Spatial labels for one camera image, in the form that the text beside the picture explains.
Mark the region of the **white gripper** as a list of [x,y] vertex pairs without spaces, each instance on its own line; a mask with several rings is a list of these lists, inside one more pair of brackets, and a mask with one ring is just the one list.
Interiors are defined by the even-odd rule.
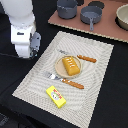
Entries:
[[20,58],[32,58],[39,51],[41,35],[34,24],[25,27],[11,26],[11,43]]

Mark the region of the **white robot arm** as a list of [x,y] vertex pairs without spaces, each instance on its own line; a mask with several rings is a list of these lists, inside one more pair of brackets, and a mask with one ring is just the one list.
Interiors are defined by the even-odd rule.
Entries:
[[32,0],[0,0],[11,23],[11,43],[19,58],[32,58],[39,51],[41,35],[36,32]]

